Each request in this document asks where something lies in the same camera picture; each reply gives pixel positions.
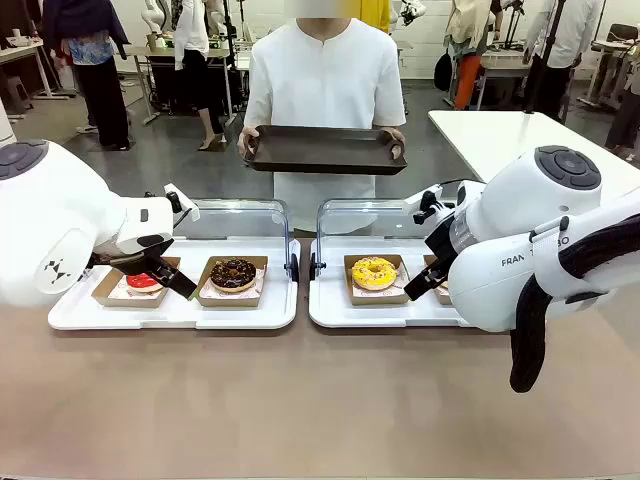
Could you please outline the white display tray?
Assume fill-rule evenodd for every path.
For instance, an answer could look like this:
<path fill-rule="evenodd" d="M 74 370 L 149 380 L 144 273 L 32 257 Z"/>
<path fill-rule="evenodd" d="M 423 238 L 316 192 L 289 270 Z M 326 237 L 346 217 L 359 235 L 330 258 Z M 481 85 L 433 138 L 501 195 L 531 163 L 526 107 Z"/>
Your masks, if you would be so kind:
<path fill-rule="evenodd" d="M 159 307 L 104 307 L 92 297 L 94 290 L 110 273 L 96 267 L 68 290 L 48 314 L 49 326 L 56 330 L 140 330 L 213 329 L 275 330 L 287 326 L 296 313 L 298 283 L 285 271 L 285 262 L 300 256 L 296 240 L 284 246 L 282 237 L 230 237 L 226 240 L 178 238 L 168 254 L 180 259 L 180 270 L 197 281 L 206 262 L 213 256 L 265 256 L 266 280 L 255 307 L 204 307 L 173 291 Z"/>
<path fill-rule="evenodd" d="M 327 328 L 466 327 L 451 306 L 441 304 L 432 291 L 402 304 L 354 305 L 349 298 L 345 258 L 398 255 L 409 277 L 425 267 L 429 250 L 421 239 L 330 236 L 311 247 L 312 258 L 326 266 L 310 281 L 309 315 Z"/>

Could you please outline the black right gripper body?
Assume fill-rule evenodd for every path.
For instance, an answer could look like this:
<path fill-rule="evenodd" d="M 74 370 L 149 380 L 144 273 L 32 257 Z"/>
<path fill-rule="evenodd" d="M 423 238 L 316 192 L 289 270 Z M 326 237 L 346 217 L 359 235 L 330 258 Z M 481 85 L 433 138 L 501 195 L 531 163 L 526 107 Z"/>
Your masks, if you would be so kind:
<path fill-rule="evenodd" d="M 425 238 L 425 244 L 436 257 L 438 265 L 442 268 L 450 268 L 456 258 L 456 250 L 450 240 L 450 228 L 453 221 L 454 215 L 448 215 Z"/>

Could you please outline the person in white shirt, black trousers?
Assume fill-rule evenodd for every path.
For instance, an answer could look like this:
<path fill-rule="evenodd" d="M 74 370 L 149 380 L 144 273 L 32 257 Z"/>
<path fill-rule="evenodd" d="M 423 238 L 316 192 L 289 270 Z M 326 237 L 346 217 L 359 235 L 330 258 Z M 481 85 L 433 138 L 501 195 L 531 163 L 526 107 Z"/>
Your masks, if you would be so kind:
<path fill-rule="evenodd" d="M 550 54 L 544 56 L 560 0 L 543 0 L 530 25 L 525 63 L 531 64 L 524 90 L 524 105 L 556 121 L 570 74 L 589 49 L 604 0 L 565 0 Z"/>

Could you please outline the clear plastic display lid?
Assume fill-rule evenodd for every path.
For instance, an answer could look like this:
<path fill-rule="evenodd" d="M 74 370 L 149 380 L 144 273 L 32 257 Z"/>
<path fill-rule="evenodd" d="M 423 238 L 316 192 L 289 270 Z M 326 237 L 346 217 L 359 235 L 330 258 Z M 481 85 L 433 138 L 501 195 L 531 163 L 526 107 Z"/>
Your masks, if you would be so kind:
<path fill-rule="evenodd" d="M 312 243 L 310 278 L 315 280 L 344 255 L 400 255 L 410 265 L 431 250 L 425 239 L 454 204 L 429 200 L 421 206 L 420 193 L 406 199 L 334 199 L 317 215 Z"/>
<path fill-rule="evenodd" d="M 212 256 L 267 256 L 269 264 L 299 280 L 300 247 L 286 205 L 277 200 L 201 199 L 197 220 L 174 228 L 168 252 L 185 260 Z"/>

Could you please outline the cardboard box of chocolate donut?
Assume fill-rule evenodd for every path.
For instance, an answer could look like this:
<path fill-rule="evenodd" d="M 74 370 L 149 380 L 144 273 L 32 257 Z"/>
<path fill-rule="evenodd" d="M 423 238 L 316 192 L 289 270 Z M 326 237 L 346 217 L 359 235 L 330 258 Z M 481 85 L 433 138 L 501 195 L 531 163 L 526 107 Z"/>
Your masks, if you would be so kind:
<path fill-rule="evenodd" d="M 244 259 L 253 263 L 257 269 L 257 277 L 253 286 L 239 293 L 225 293 L 217 290 L 209 279 L 209 274 L 216 261 Z M 267 256 L 212 256 L 202 271 L 196 300 L 204 308 L 256 308 L 262 297 L 268 267 Z"/>

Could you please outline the black stand pole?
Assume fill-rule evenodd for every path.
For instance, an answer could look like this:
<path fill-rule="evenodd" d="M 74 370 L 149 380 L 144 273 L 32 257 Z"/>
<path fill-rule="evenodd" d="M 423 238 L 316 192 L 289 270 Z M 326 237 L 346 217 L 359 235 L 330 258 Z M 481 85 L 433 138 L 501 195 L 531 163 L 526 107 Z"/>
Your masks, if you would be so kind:
<path fill-rule="evenodd" d="M 532 115 L 535 112 L 537 98 L 544 80 L 544 76 L 546 74 L 546 70 L 548 67 L 548 60 L 549 60 L 553 45 L 556 41 L 557 29 L 560 23 L 560 19 L 561 19 L 561 15 L 562 15 L 565 3 L 566 3 L 566 0 L 556 0 L 555 13 L 552 16 L 552 22 L 548 30 L 548 33 L 545 37 L 545 48 L 543 50 L 543 56 L 541 59 L 542 65 L 540 68 L 540 72 L 536 78 L 536 82 L 534 83 L 534 88 L 533 88 L 531 97 L 529 99 L 529 102 L 527 103 L 526 108 L 524 109 L 524 113 L 527 115 Z"/>

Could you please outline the cardboard box of red donut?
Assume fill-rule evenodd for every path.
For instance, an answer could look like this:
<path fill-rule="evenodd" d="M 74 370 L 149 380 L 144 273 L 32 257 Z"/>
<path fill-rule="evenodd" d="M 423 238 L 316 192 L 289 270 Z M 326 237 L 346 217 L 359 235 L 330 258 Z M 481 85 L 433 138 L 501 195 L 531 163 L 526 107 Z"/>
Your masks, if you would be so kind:
<path fill-rule="evenodd" d="M 168 289 L 152 294 L 137 294 L 128 290 L 125 277 L 115 268 L 111 268 L 105 278 L 98 284 L 92 293 L 92 297 L 103 307 L 108 308 L 158 308 Z"/>

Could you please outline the person in white blouse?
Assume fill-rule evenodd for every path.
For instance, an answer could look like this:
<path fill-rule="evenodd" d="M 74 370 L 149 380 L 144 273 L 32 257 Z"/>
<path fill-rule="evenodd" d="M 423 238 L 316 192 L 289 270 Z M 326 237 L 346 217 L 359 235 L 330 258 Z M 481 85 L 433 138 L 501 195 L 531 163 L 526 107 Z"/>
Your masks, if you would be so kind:
<path fill-rule="evenodd" d="M 172 0 L 175 70 L 185 72 L 187 87 L 204 128 L 199 150 L 210 151 L 226 141 L 220 123 L 220 102 L 214 97 L 208 70 L 209 35 L 205 0 Z"/>

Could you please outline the cardboard box of yellow donut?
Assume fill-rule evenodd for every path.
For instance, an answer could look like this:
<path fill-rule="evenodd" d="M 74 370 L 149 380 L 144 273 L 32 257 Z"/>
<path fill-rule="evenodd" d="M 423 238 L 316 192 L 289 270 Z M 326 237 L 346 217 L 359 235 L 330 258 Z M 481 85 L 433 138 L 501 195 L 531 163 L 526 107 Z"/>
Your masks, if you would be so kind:
<path fill-rule="evenodd" d="M 367 291 L 359 288 L 352 279 L 352 267 L 356 261 L 365 257 L 381 257 L 390 261 L 397 270 L 396 281 L 389 288 L 381 291 Z M 345 255 L 344 273 L 346 293 L 353 306 L 401 305 L 408 302 L 404 287 L 409 282 L 409 274 L 400 255 Z"/>

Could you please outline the person in grey trousers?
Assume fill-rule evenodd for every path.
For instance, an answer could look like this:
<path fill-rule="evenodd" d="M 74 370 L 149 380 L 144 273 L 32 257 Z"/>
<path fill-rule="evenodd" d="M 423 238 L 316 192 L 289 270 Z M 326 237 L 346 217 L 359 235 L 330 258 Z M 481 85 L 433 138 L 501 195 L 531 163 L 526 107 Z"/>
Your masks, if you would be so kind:
<path fill-rule="evenodd" d="M 619 157 L 632 152 L 640 131 L 640 46 L 631 57 L 631 66 L 631 76 L 605 142 L 605 148 Z"/>

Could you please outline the person in yellow shirt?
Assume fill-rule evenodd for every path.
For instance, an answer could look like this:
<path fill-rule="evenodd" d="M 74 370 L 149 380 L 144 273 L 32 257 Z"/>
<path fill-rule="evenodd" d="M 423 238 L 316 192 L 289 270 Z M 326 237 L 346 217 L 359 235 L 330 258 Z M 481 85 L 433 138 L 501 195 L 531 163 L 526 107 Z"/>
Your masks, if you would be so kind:
<path fill-rule="evenodd" d="M 391 0 L 360 0 L 358 18 L 385 33 L 390 32 Z"/>

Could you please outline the person's right hand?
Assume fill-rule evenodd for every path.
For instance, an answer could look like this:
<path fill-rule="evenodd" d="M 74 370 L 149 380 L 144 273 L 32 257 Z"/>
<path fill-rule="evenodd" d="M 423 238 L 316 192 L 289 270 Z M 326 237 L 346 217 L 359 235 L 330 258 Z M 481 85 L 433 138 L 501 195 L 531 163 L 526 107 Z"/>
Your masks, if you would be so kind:
<path fill-rule="evenodd" d="M 256 152 L 256 147 L 259 144 L 259 132 L 255 127 L 244 126 L 240 132 L 237 146 L 241 158 L 243 160 L 249 159 Z"/>

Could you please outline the person in dark jacket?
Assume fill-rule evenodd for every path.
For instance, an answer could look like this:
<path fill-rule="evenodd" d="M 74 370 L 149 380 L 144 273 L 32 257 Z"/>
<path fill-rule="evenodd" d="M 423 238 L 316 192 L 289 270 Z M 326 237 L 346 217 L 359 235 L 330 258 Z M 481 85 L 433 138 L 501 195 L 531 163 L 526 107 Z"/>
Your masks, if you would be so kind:
<path fill-rule="evenodd" d="M 46 51 L 56 59 L 71 59 L 101 146 L 129 150 L 128 115 L 114 58 L 127 58 L 129 40 L 111 0 L 43 0 L 42 22 Z"/>

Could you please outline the black hanging bag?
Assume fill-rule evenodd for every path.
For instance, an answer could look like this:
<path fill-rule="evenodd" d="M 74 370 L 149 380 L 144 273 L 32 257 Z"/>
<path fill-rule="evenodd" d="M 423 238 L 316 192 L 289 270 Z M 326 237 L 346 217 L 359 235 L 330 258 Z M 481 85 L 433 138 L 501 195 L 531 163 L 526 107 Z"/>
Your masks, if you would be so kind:
<path fill-rule="evenodd" d="M 434 68 L 434 86 L 440 91 L 448 91 L 451 85 L 452 75 L 452 60 L 448 51 L 445 51 L 436 62 Z"/>

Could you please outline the figure with orange trousers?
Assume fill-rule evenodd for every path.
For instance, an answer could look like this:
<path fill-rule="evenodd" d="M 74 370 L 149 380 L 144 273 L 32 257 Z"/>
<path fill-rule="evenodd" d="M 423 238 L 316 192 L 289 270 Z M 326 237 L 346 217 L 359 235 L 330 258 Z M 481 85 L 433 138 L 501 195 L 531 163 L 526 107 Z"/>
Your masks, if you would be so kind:
<path fill-rule="evenodd" d="M 472 98 L 481 57 L 487 49 L 489 25 L 495 18 L 491 3 L 492 0 L 452 0 L 444 45 L 458 65 L 456 110 L 465 110 Z"/>

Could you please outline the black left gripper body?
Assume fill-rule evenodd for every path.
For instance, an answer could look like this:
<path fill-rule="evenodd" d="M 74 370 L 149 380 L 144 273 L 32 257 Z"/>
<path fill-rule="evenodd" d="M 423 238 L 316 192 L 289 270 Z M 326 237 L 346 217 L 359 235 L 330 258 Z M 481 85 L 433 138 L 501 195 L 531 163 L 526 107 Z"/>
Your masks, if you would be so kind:
<path fill-rule="evenodd" d="M 173 243 L 173 239 L 163 241 L 139 253 L 111 259 L 109 265 L 127 276 L 145 274 L 163 287 L 168 287 L 174 277 L 174 267 L 162 255 Z"/>

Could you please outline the red glazed donut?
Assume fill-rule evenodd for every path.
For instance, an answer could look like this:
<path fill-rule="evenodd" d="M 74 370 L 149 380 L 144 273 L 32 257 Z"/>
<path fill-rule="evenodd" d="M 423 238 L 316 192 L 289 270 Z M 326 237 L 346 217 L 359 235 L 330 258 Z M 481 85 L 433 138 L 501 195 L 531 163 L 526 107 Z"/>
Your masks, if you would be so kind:
<path fill-rule="evenodd" d="M 147 274 L 127 275 L 125 277 L 129 291 L 137 294 L 152 294 L 163 289 L 163 286 Z"/>

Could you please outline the dark brown serving tray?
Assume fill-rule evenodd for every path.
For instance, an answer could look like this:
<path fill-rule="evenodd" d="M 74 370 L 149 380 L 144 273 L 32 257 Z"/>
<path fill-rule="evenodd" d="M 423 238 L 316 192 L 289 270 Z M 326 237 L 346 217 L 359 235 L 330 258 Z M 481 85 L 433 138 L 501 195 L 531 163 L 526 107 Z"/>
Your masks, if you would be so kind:
<path fill-rule="evenodd" d="M 248 139 L 245 163 L 271 173 L 393 176 L 404 144 L 385 130 L 269 126 Z"/>

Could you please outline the person's left hand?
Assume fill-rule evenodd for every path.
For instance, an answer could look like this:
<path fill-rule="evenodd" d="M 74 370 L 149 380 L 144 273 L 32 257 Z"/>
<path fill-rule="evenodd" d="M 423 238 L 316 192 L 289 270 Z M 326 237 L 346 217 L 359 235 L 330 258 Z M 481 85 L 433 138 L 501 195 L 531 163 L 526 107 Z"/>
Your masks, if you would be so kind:
<path fill-rule="evenodd" d="M 395 159 L 398 159 L 404 152 L 405 136 L 398 128 L 395 127 L 383 127 L 383 130 L 388 132 L 397 142 L 397 145 L 392 148 L 392 154 Z"/>

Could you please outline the white cylindrical column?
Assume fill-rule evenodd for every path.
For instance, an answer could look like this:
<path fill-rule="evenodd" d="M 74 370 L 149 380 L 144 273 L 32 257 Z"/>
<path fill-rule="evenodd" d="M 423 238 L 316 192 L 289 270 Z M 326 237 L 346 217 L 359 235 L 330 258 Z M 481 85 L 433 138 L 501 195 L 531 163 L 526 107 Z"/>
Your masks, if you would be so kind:
<path fill-rule="evenodd" d="M 7 144 L 15 143 L 16 137 L 6 113 L 2 99 L 0 98 L 0 148 Z"/>

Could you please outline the yellow sprinkled donut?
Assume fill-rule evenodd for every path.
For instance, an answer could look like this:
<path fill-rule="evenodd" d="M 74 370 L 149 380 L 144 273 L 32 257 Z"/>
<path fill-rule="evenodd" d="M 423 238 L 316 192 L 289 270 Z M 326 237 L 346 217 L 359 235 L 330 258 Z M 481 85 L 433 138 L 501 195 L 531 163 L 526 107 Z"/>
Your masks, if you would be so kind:
<path fill-rule="evenodd" d="M 365 257 L 352 267 L 355 284 L 367 291 L 381 291 L 389 288 L 397 279 L 396 267 L 381 257 Z"/>

